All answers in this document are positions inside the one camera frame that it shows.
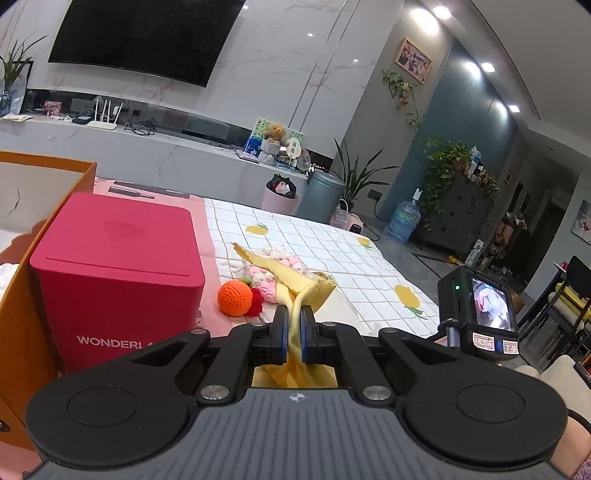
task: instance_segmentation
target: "black garbage bag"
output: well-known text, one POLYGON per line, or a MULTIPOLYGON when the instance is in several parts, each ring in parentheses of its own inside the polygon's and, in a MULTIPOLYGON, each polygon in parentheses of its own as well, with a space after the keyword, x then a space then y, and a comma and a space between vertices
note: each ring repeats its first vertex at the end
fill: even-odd
POLYGON ((281 195, 282 197, 289 199, 296 198, 297 189, 289 177, 282 177, 281 175, 275 173, 273 178, 267 182, 267 188, 277 195, 281 195))

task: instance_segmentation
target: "white router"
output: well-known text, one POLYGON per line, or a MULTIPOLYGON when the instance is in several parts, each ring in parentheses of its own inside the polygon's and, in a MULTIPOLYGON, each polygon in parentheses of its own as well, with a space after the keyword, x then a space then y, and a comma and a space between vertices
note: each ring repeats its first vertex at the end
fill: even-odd
POLYGON ((123 102, 121 102, 120 107, 113 108, 113 115, 115 115, 115 120, 113 123, 109 122, 109 118, 111 117, 111 101, 109 100, 109 108, 107 109, 106 115, 106 122, 104 121, 105 118, 105 108, 107 106, 107 102, 105 100, 105 104, 103 105, 103 112, 100 115, 100 120, 96 119, 96 114, 99 110, 99 99, 96 99, 96 108, 95 108, 95 119, 88 122, 87 126, 92 128, 100 128, 101 130, 114 130, 117 127, 117 119, 119 118, 119 114, 121 113, 121 109, 123 108, 123 102))

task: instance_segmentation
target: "blue water jug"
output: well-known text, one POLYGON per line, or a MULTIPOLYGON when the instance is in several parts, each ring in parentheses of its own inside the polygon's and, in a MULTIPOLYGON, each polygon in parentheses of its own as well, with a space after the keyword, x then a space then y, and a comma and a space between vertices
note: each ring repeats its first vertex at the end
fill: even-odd
POLYGON ((384 229, 386 236, 392 238, 399 244, 408 243, 408 239, 421 220, 421 212, 418 208, 418 200, 421 190, 414 192, 410 202, 400 202, 392 216, 389 224, 384 229))

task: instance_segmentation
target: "trash can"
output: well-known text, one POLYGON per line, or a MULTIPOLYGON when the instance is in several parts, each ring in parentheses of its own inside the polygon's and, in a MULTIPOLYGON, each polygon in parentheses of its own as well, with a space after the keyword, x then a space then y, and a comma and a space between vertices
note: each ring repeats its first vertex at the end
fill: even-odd
POLYGON ((344 182, 335 175, 314 170, 308 178, 308 187, 295 216, 314 222, 328 223, 345 187, 344 182))

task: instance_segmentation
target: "glass vase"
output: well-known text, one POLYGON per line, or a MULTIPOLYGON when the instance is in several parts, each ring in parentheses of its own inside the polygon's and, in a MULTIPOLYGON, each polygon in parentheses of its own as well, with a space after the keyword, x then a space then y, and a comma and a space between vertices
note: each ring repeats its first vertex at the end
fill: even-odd
POLYGON ((4 90, 0 93, 0 116, 4 116, 10 113, 10 105, 12 103, 12 92, 10 90, 4 90))

